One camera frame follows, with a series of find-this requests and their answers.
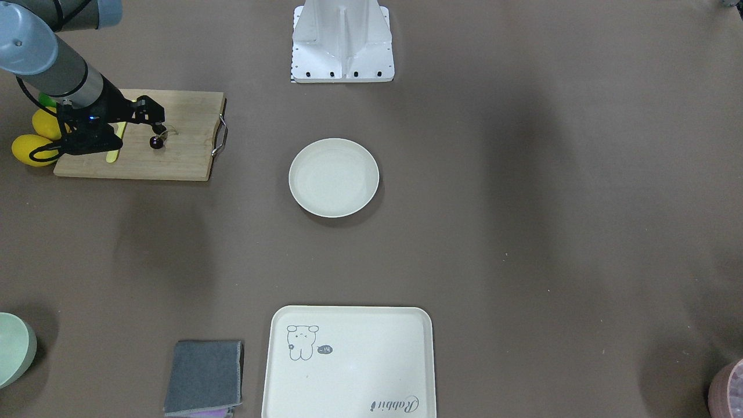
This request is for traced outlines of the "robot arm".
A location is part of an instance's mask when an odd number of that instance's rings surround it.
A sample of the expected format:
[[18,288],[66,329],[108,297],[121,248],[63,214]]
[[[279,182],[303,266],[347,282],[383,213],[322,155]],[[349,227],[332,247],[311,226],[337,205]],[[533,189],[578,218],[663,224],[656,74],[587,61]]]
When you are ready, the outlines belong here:
[[59,37],[60,32],[116,26],[120,1],[3,1],[2,69],[59,104],[59,118],[82,124],[135,122],[165,131],[165,111],[152,98],[128,100]]

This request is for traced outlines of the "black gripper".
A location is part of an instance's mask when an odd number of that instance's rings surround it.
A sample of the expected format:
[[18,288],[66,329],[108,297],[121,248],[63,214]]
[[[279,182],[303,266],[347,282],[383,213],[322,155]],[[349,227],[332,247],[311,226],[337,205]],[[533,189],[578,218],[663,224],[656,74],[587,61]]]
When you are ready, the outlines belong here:
[[165,109],[149,96],[132,101],[116,87],[104,87],[93,104],[93,126],[112,122],[132,122],[159,129],[165,122]]

